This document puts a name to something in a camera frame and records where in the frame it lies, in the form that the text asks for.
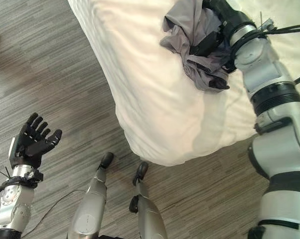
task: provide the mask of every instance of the wood-grain floor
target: wood-grain floor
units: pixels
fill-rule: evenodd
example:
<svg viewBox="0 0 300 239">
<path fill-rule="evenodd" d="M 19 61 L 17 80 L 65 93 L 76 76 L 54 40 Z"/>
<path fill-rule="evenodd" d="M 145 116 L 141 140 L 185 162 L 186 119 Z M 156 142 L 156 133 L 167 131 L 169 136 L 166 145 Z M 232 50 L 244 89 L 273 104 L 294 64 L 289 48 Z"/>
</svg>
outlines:
<svg viewBox="0 0 300 239">
<path fill-rule="evenodd" d="M 35 190 L 26 232 L 60 197 L 86 189 L 107 151 L 108 201 L 102 233 L 137 239 L 137 216 L 128 205 L 139 159 L 115 116 L 102 69 L 66 0 L 0 0 L 0 170 L 8 166 L 10 139 L 32 112 L 64 132 L 44 156 L 44 182 Z M 184 165 L 150 164 L 145 179 L 171 239 L 243 239 L 257 216 L 267 182 L 248 161 L 251 140 Z M 0 174 L 0 183 L 5 178 Z M 26 239 L 64 239 L 82 198 L 57 205 Z"/>
</svg>

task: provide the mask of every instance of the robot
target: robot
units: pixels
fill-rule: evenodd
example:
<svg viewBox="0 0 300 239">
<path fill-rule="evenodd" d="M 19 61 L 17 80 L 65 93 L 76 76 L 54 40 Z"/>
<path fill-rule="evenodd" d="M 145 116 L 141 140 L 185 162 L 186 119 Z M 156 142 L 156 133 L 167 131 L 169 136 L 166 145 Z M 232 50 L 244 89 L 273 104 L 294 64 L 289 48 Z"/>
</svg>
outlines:
<svg viewBox="0 0 300 239">
<path fill-rule="evenodd" d="M 243 72 L 257 116 L 255 129 L 259 136 L 248 148 L 249 159 L 256 171 L 269 180 L 269 186 L 261 199 L 258 224 L 249 230 L 248 239 L 300 239 L 300 95 L 295 88 L 300 80 L 293 81 L 266 38 L 268 34 L 298 32 L 300 26 L 275 29 L 269 20 L 256 28 L 226 0 L 204 0 L 202 7 L 216 12 L 222 22 L 221 34 L 206 37 L 212 41 L 199 43 L 193 53 L 209 54 L 217 46 L 215 37 L 221 35 L 232 50 L 224 69 L 231 72 L 237 68 Z M 61 130 L 46 138 L 49 131 L 42 131 L 47 123 L 39 126 L 41 121 L 41 117 L 33 114 L 12 140 L 9 160 L 13 174 L 0 186 L 0 239 L 21 238 L 30 220 L 34 188 L 43 180 L 38 171 L 41 157 L 61 139 Z M 101 161 L 75 213 L 69 239 L 114 239 L 99 236 L 106 203 L 106 169 L 113 157 L 107 153 Z M 147 169 L 143 162 L 136 172 L 136 195 L 129 209 L 138 213 L 142 239 L 167 239 L 162 217 L 143 184 Z"/>
</svg>

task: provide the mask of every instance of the crumpled cloth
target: crumpled cloth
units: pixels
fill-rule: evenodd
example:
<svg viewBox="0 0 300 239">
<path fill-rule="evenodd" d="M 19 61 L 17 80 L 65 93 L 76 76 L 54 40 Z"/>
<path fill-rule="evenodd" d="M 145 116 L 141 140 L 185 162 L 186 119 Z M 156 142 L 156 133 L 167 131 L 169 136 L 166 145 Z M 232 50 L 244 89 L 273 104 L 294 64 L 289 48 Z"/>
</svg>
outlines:
<svg viewBox="0 0 300 239">
<path fill-rule="evenodd" d="M 222 66 L 229 60 L 230 46 L 223 41 L 208 57 L 189 55 L 190 47 L 198 45 L 212 31 L 219 31 L 221 22 L 210 9 L 202 8 L 202 0 L 180 0 L 166 14 L 163 30 L 171 30 L 160 45 L 182 58 L 186 75 L 199 90 L 228 89 L 228 74 Z"/>
</svg>

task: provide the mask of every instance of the bed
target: bed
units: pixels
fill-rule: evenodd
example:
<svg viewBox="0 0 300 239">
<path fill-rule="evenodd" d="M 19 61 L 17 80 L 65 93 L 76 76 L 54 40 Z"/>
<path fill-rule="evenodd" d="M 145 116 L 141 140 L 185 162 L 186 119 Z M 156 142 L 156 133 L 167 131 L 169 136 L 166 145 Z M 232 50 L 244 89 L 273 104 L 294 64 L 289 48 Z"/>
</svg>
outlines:
<svg viewBox="0 0 300 239">
<path fill-rule="evenodd" d="M 255 134 L 255 114 L 242 75 L 229 90 L 199 91 L 180 56 L 159 45 L 164 15 L 176 0 L 68 0 L 109 83 L 116 115 L 131 150 L 172 166 L 211 154 Z M 300 24 L 300 0 L 228 1 L 260 25 Z M 300 33 L 271 36 L 292 77 L 300 76 Z"/>
</svg>

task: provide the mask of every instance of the robot leg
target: robot leg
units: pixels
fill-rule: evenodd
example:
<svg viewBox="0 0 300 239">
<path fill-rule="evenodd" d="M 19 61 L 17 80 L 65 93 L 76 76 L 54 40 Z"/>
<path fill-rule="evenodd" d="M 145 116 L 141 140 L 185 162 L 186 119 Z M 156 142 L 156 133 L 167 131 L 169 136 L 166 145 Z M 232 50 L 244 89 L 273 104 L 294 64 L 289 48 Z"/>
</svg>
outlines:
<svg viewBox="0 0 300 239">
<path fill-rule="evenodd" d="M 72 220 L 68 230 L 68 239 L 98 238 L 107 198 L 106 168 L 113 158 L 112 153 L 107 153 L 102 159 Z"/>
<path fill-rule="evenodd" d="M 167 239 L 163 219 L 158 208 L 149 199 L 148 191 L 142 180 L 147 172 L 148 164 L 140 164 L 133 184 L 136 196 L 133 197 L 129 210 L 138 213 L 139 231 L 142 239 Z"/>
</svg>

